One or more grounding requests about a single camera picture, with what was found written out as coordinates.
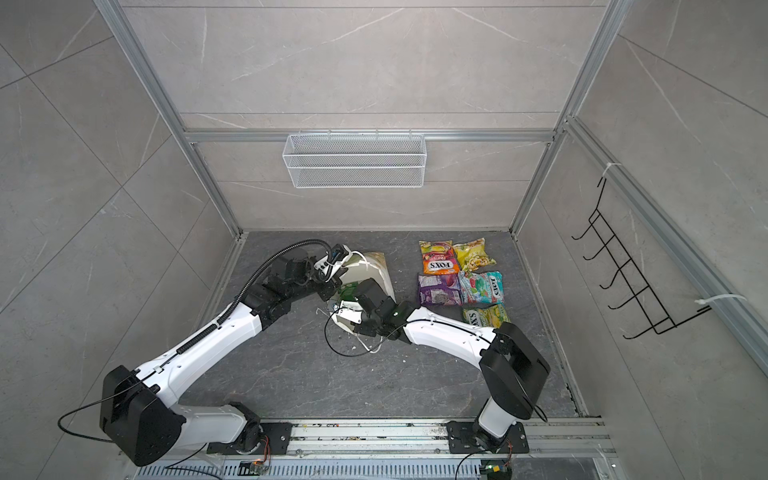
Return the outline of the orange Fox's fruits candy bag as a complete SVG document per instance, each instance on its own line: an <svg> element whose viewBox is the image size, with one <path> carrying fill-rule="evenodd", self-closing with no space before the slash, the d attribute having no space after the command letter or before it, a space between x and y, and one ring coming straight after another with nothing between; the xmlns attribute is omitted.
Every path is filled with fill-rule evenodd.
<svg viewBox="0 0 768 480"><path fill-rule="evenodd" d="M456 258L452 241L420 241L419 247L424 275L451 275L459 273L460 265Z"/></svg>

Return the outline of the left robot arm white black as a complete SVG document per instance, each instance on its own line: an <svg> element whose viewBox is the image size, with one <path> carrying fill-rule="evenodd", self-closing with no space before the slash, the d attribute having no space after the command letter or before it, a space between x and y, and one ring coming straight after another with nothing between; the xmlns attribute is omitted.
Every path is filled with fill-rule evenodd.
<svg viewBox="0 0 768 480"><path fill-rule="evenodd" d="M348 256L317 260L301 251L276 258L264 280L249 281L206 326L139 367L118 366L103 381L99 426L139 467L198 444L227 445L240 453L260 447L260 418L240 401L221 407L182 406L195 381L239 345L262 333L292 304L316 294L330 299L340 287Z"/></svg>

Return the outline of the floral white paper bag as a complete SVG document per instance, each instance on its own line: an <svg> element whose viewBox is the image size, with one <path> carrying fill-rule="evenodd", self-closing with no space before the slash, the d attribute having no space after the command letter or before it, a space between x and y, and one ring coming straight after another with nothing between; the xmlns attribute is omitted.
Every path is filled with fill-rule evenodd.
<svg viewBox="0 0 768 480"><path fill-rule="evenodd" d="M384 317L395 308L384 255L347 249L334 271L341 285L328 301L329 322L361 344L359 355L376 354L384 342Z"/></svg>

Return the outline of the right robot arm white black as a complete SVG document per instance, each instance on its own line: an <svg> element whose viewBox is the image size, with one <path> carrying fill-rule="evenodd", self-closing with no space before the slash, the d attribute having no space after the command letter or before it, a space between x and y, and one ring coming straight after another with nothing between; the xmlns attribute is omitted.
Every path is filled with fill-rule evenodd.
<svg viewBox="0 0 768 480"><path fill-rule="evenodd" d="M410 302L396 303L373 279L361 282L353 297L362 309L353 330L385 341L402 341L449 354L477 368L490 394L466 433L454 433L469 452L521 452L522 422L546 415L538 400L551 367L515 324L481 327L438 315Z"/></svg>

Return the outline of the magenta purple candy packet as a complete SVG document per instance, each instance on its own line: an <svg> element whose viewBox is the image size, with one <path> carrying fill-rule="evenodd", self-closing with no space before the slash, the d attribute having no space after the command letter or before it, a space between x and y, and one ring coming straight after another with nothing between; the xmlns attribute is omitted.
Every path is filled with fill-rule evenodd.
<svg viewBox="0 0 768 480"><path fill-rule="evenodd" d="M461 306L463 304L457 274L419 275L421 306Z"/></svg>

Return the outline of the yellow snack packet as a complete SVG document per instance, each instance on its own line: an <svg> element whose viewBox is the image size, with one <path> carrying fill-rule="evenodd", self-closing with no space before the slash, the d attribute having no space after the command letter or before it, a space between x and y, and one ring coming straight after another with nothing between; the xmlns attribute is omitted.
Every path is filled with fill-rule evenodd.
<svg viewBox="0 0 768 480"><path fill-rule="evenodd" d="M496 260L486 253L485 238L454 244L453 251L462 272L474 272L496 264Z"/></svg>

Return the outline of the teal mint candy packet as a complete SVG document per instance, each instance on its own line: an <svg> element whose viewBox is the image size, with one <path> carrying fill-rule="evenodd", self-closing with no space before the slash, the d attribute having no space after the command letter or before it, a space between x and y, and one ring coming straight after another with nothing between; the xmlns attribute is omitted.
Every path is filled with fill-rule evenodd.
<svg viewBox="0 0 768 480"><path fill-rule="evenodd" d="M464 304L498 304L504 302L504 289L500 272L461 272L458 276Z"/></svg>

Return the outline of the green yellow striped candy packet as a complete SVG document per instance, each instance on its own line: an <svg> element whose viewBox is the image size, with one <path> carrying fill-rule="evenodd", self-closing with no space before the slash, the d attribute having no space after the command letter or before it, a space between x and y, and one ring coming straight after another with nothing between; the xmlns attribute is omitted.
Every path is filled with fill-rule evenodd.
<svg viewBox="0 0 768 480"><path fill-rule="evenodd" d="M478 327L500 328L503 323L509 323L510 318L503 304L495 304L485 308L468 308L462 311L464 321Z"/></svg>

